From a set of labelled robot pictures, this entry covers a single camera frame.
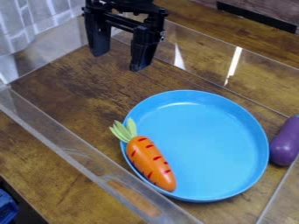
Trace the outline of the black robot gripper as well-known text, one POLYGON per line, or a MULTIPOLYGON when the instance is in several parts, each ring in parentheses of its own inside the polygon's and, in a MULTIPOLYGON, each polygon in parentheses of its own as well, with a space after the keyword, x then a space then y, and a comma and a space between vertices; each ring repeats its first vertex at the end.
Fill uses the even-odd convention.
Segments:
POLYGON ((154 0, 85 0, 81 9, 92 55, 97 57, 110 51, 111 26, 115 26, 134 32, 130 70, 138 72, 148 67, 164 39, 167 9, 158 6, 154 0), (138 22, 122 13, 147 15, 147 18, 144 22, 138 22))

